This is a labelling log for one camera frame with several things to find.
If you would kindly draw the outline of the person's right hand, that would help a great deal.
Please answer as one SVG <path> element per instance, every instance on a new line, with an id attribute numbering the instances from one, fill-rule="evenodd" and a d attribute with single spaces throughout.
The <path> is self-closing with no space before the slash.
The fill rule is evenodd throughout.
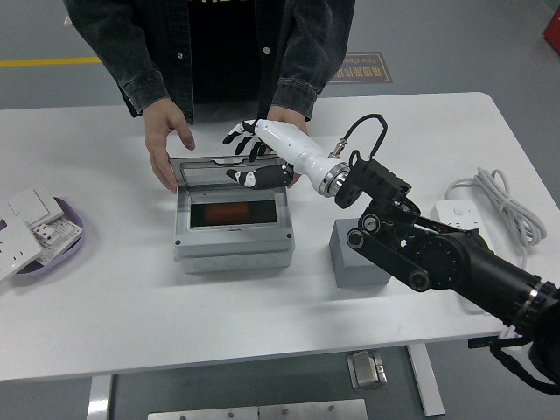
<path id="1" fill-rule="evenodd" d="M 164 98 L 143 110 L 143 120 L 145 147 L 149 153 L 151 169 L 160 183 L 175 193 L 178 182 L 167 151 L 167 137 L 175 131 L 188 150 L 195 149 L 195 140 L 186 117 L 171 99 Z"/>

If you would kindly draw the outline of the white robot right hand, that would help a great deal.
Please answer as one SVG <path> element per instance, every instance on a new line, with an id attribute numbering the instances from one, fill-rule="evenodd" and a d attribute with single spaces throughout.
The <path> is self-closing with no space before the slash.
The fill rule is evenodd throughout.
<path id="1" fill-rule="evenodd" d="M 244 136 L 235 154 L 239 155 L 249 140 L 261 141 L 281 159 L 290 164 L 295 173 L 306 175 L 314 190 L 329 198 L 334 197 L 350 172 L 346 162 L 340 159 L 344 145 L 327 153 L 309 136 L 293 124 L 264 119 L 245 120 L 229 131 L 223 140 L 230 144 L 238 136 Z"/>

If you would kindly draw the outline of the person's left hand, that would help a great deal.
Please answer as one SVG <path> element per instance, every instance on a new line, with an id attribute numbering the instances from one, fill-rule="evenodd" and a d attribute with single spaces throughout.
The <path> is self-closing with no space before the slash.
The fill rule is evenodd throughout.
<path id="1" fill-rule="evenodd" d="M 305 134 L 308 134 L 307 121 L 305 120 L 305 116 L 295 110 L 284 108 L 278 105 L 272 105 L 269 108 L 267 118 L 271 121 L 290 123 L 298 127 Z"/>

